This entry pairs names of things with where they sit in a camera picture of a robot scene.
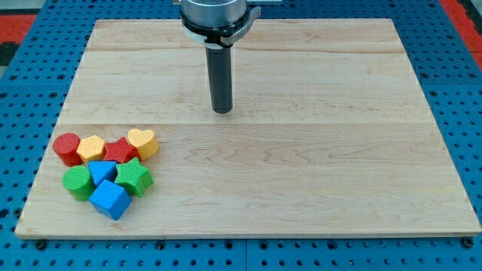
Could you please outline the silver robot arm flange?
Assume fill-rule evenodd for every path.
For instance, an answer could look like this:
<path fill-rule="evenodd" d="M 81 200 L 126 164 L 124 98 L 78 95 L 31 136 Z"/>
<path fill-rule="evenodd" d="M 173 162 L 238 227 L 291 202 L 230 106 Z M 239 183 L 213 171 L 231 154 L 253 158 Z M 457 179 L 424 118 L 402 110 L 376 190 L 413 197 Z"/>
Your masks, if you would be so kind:
<path fill-rule="evenodd" d="M 250 31 L 262 7 L 282 0 L 173 0 L 180 7 L 182 28 L 189 38 L 212 50 L 233 46 Z"/>

